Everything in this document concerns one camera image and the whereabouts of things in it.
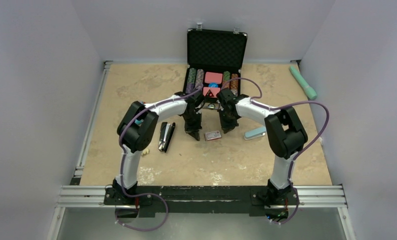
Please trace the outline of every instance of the teal object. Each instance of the teal object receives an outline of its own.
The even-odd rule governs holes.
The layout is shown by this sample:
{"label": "teal object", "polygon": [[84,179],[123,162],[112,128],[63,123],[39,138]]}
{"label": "teal object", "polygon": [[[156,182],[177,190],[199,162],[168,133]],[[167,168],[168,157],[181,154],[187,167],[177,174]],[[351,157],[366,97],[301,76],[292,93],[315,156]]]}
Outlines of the teal object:
{"label": "teal object", "polygon": [[301,88],[303,89],[304,93],[310,100],[315,100],[317,98],[317,92],[309,86],[308,82],[302,77],[299,71],[293,66],[290,66],[290,73],[296,79],[298,84],[300,84]]}
{"label": "teal object", "polygon": [[137,120],[137,119],[135,119],[135,124],[138,125],[138,126],[140,126],[143,122],[144,122],[144,120]]}
{"label": "teal object", "polygon": [[262,126],[262,127],[258,127],[256,129],[253,129],[251,131],[248,131],[246,133],[244,133],[244,139],[245,140],[250,140],[250,139],[255,139],[258,137],[263,137],[266,133],[266,127]]}

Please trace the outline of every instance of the white wall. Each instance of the white wall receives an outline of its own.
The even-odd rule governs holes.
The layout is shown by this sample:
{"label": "white wall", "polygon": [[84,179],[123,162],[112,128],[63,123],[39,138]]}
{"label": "white wall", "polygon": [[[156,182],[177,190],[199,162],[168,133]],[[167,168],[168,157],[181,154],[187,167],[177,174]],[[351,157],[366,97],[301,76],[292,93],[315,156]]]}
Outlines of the white wall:
{"label": "white wall", "polygon": [[187,29],[249,34],[245,60],[301,59],[335,0],[72,0],[105,60],[186,62]]}
{"label": "white wall", "polygon": [[397,240],[397,0],[335,1],[300,67],[330,109],[324,152],[357,238]]}
{"label": "white wall", "polygon": [[70,0],[0,0],[0,240],[46,238],[102,67]]}

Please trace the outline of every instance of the tan table surface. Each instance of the tan table surface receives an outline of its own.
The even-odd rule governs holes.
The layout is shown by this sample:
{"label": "tan table surface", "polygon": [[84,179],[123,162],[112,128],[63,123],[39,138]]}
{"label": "tan table surface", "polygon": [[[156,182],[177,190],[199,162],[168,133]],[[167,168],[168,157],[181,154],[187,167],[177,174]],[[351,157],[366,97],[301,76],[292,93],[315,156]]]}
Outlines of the tan table surface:
{"label": "tan table surface", "polygon": [[[244,64],[242,77],[257,82],[263,91],[259,101],[271,105],[306,100],[290,74],[290,64]],[[134,101],[154,103],[182,90],[185,64],[112,64],[93,130],[81,185],[108,185],[119,173],[121,149],[116,128]],[[250,82],[241,83],[241,92],[259,94]],[[317,134],[309,105],[295,107],[309,141]],[[150,153],[141,157],[139,185],[266,185],[274,167],[274,153],[266,136],[244,140],[244,133],[261,127],[246,118],[221,139],[206,142],[204,133],[221,130],[215,110],[202,110],[200,141],[184,132],[184,120],[173,116],[176,128],[167,153],[158,150],[159,126],[154,132]],[[331,185],[321,144],[317,141],[298,159],[294,168],[296,185]]]}

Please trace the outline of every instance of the case lid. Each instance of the case lid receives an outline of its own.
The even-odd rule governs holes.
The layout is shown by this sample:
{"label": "case lid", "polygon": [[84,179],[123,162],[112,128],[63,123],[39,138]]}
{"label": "case lid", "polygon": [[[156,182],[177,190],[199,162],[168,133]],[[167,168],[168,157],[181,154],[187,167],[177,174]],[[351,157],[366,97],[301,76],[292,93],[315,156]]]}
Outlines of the case lid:
{"label": "case lid", "polygon": [[247,33],[190,28],[187,32],[187,61],[191,66],[241,69]]}

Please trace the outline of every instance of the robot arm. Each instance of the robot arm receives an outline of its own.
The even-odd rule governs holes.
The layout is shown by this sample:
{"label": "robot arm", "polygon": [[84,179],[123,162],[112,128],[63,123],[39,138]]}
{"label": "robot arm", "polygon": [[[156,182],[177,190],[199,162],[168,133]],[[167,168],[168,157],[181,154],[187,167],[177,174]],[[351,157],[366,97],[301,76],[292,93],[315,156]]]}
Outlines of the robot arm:
{"label": "robot arm", "polygon": [[138,120],[143,120],[141,125],[132,124],[122,138],[122,146],[125,148],[127,153],[125,158],[125,164],[123,166],[123,185],[121,183],[121,177],[118,175],[115,178],[116,183],[119,186],[124,186],[128,191],[137,184],[137,171],[140,163],[141,152],[150,144],[153,138],[153,134],[158,122],[164,121],[175,115],[180,115],[185,120],[185,132],[195,138],[197,141],[200,140],[199,130],[202,128],[202,114],[196,110],[204,101],[204,96],[201,92],[181,100],[174,100],[182,97],[184,93],[177,92],[173,96],[165,99],[157,107],[157,103],[142,104],[135,101],[131,104],[125,116],[123,117],[119,127],[117,128],[117,134],[121,135],[128,123],[141,111],[146,108],[150,108],[143,113]]}
{"label": "robot arm", "polygon": [[274,107],[259,102],[252,103],[249,96],[235,96],[228,89],[222,89],[217,95],[222,106],[219,119],[224,134],[238,126],[237,119],[244,117],[266,126],[269,146],[275,153],[272,176],[267,183],[265,202],[282,199],[291,191],[290,176],[294,168],[293,157],[303,149],[308,135],[294,108],[271,110]]}

